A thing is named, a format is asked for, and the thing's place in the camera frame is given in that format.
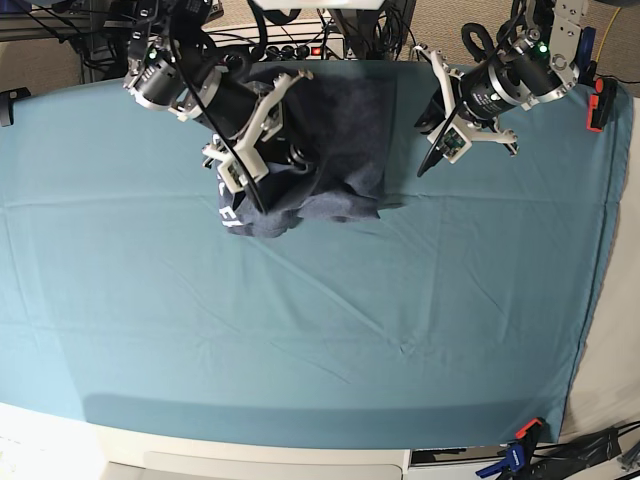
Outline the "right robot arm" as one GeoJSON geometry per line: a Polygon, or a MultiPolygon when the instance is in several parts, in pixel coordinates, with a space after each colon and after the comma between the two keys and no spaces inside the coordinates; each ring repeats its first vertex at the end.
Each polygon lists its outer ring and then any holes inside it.
{"type": "Polygon", "coordinates": [[[287,24],[280,11],[252,1],[258,28],[254,44],[218,45],[204,26],[211,1],[141,1],[128,48],[124,87],[146,109],[166,111],[180,122],[210,130],[204,167],[233,187],[260,182],[283,166],[307,174],[318,163],[294,97],[313,79],[309,71],[251,69],[272,60],[268,24],[287,24]]]}

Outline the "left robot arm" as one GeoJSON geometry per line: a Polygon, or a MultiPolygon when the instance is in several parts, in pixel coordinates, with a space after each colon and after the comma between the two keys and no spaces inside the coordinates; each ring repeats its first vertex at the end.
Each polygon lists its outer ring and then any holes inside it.
{"type": "Polygon", "coordinates": [[[564,97],[578,84],[579,51],[586,1],[514,1],[509,20],[492,37],[466,23],[461,37],[477,66],[467,73],[446,63],[439,50],[419,46],[439,82],[414,127],[443,150],[475,141],[516,148],[515,133],[499,117],[564,97]]]}

